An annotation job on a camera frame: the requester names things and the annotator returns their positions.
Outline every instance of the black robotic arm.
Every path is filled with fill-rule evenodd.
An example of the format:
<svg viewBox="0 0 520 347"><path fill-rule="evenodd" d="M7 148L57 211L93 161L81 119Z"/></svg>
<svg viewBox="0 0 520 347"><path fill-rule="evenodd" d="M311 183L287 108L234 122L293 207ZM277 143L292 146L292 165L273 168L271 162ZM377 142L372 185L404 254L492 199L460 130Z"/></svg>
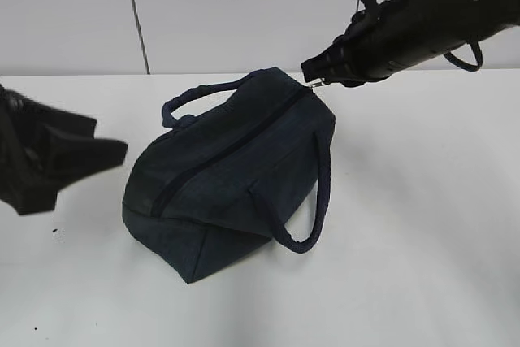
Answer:
<svg viewBox="0 0 520 347"><path fill-rule="evenodd" d="M305 80L357 87L444 55L467 71L483 65L479 42L520 24L520 0L360 0L345 34L305 61ZM476 65L451 52L471 45Z"/></svg>

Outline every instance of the white table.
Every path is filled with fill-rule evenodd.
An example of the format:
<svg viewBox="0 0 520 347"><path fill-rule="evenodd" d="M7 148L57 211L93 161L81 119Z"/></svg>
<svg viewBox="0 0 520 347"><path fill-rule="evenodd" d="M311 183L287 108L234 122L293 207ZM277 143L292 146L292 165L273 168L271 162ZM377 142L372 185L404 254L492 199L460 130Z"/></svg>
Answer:
<svg viewBox="0 0 520 347"><path fill-rule="evenodd" d="M188 286L127 233L124 185L163 132L164 101L238 77L2 78L94 116L99 137L129 150L124 167L61 192L54 213L19 217L0 203L1 346L519 345L520 70L320 89L338 123L315 250L268 245ZM312 204L290 223L296 236Z"/></svg>

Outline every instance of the navy blue bag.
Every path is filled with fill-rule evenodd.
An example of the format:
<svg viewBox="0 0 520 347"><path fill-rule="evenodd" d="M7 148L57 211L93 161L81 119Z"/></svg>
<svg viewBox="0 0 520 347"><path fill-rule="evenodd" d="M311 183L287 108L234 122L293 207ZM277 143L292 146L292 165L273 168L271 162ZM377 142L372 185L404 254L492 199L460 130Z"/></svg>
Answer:
<svg viewBox="0 0 520 347"><path fill-rule="evenodd" d="M222 105L175 119L171 113L212 93ZM303 254L319 238L331 187L336 117L312 90L278 68L236 82L202 85L167 102L171 131L137 160L123 221L186 283L207 277L272 238ZM314 228L295 241L285 228L318 181Z"/></svg>

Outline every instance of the white wall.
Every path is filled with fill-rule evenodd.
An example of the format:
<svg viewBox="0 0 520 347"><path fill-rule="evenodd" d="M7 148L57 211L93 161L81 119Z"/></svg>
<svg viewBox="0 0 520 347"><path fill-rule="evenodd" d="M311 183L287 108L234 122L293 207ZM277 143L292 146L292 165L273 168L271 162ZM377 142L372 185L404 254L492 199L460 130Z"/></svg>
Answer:
<svg viewBox="0 0 520 347"><path fill-rule="evenodd" d="M0 0L0 76L144 73L130 0Z"/></svg>
<svg viewBox="0 0 520 347"><path fill-rule="evenodd" d="M152 73L299 64L344 30L355 0L136 0ZM130 0L0 0L0 75L144 73ZM486 67L520 64L520 29L483 43ZM461 50L469 59L469 50ZM444 59L422 69L453 68Z"/></svg>

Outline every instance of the zipper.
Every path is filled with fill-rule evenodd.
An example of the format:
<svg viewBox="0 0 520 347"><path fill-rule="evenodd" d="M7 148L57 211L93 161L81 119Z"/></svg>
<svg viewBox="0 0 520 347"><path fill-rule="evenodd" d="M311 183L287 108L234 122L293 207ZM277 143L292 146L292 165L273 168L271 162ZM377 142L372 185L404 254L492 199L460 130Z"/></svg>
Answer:
<svg viewBox="0 0 520 347"><path fill-rule="evenodd" d="M181 172L159 194L154 204L152 205L150 217L155 219L161 218L170 200L177 194L177 192L184 186L184 184L186 184L186 182L188 182L201 171L204 171L208 167L220 162L221 160L224 160L227 156L233 154L234 152L238 151L241 147L251 142L256 136L264 132L277 119L284 115L284 113L287 110L289 110L292 106L296 105L298 101L300 101L300 99L302 99L304 96L311 92L312 90L309 88L300 89L297 93L290 97L282 106L276 109L268 118L264 119L256 128L254 128L251 132L247 133L240 140L237 140L234 144L231 144L225 150L222 150L213 158L210 158L204 163Z"/></svg>

